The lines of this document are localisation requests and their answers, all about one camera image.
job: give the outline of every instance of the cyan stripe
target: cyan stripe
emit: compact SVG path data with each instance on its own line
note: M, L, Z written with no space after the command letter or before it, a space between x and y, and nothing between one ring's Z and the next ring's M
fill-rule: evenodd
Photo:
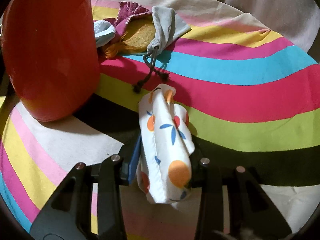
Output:
M10 209L11 213L14 215L16 220L22 225L22 227L29 233L31 228L31 222L28 220L26 215L22 212L21 208L18 206L14 200L12 194L7 188L2 173L0 172L0 194Z
M142 56L124 56L144 62ZM265 58L222 60L164 50L156 67L181 76L229 85L259 85L287 77L317 62L298 46Z

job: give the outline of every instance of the drawstring cord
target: drawstring cord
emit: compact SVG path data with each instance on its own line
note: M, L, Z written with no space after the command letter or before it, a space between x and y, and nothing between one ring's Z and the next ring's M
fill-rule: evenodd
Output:
M143 87L143 85L146 82L148 82L148 80L150 79L150 77L151 77L153 72L155 72L162 79L162 81L166 82L168 80L169 73L162 73L159 70L155 69L157 52L158 52L158 47L155 47L155 49L152 52L152 54L146 54L146 55L143 56L143 60L146 63L146 65L148 66L148 68L150 69L150 71L149 71L148 75L144 79L138 81L137 84L133 85L133 91L134 92L140 93L141 88ZM151 62L149 63L147 58L150 57L150 56L151 56Z

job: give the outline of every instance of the maroon cloth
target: maroon cloth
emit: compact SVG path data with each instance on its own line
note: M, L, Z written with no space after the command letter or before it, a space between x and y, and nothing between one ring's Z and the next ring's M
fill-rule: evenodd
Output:
M139 19L146 15L151 15L152 11L144 8L136 2L120 2L120 9L117 18L105 18L116 28L116 35L110 41L111 44L116 43L124 35L128 23L132 19Z

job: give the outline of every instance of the orange polka dot print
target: orange polka dot print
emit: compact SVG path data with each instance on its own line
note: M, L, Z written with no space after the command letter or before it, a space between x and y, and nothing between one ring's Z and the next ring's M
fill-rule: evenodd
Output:
M167 103L173 103L173 90L168 89L165 93L164 93L164 99L167 101Z
M143 171L141 172L141 178L143 183L143 192L148 194L150 190L150 180L148 178L148 175L145 174Z
M156 117L154 114L147 112L148 115L150 115L148 122L147 122L147 128L150 132L153 132L155 130L155 120Z
M149 99L148 99L149 104L152 103L153 93L154 93L154 91L152 91L152 92L150 93L150 97L149 97Z
M170 163L168 176L171 183L178 188L183 188L191 179L188 166L179 160Z

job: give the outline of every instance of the red stripe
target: red stripe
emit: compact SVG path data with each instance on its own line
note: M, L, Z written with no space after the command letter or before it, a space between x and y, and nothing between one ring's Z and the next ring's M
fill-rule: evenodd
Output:
M0 141L0 171L3 179L13 198L15 199L22 212L33 223L40 210L31 201L22 185L19 177L11 166L7 152L4 149L2 141Z
M214 59L246 60L269 57L292 45L294 44L284 37L255 48L231 43L215 44L180 38L169 45L166 50Z
M129 84L143 79L149 70L144 63L124 57L100 60L102 73ZM319 80L320 67L316 64L261 85L225 85L175 73L170 73L167 84L177 90L174 99L178 102L219 119L249 123L286 119L319 108ZM160 83L153 75L143 88L152 90Z

